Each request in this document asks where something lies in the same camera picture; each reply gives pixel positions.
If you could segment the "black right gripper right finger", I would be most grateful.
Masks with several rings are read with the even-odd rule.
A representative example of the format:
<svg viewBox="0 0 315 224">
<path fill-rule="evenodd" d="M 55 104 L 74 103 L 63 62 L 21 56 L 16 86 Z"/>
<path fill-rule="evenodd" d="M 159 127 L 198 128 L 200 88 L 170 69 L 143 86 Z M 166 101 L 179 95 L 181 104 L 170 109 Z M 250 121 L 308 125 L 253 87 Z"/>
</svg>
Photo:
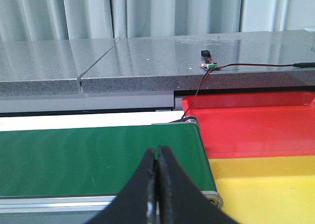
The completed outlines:
<svg viewBox="0 0 315 224">
<path fill-rule="evenodd" d="M 168 146 L 159 148 L 158 188 L 162 224 L 237 223 L 201 193 Z"/>
</svg>

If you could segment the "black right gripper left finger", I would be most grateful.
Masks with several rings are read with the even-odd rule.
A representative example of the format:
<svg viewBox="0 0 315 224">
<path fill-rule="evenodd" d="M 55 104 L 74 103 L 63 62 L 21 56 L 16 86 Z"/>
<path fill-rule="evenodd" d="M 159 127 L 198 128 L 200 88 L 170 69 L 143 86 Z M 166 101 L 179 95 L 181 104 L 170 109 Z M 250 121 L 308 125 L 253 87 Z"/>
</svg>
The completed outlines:
<svg viewBox="0 0 315 224">
<path fill-rule="evenodd" d="M 134 174 L 103 210 L 88 224 L 154 224 L 156 223 L 155 150 L 145 151 Z"/>
</svg>

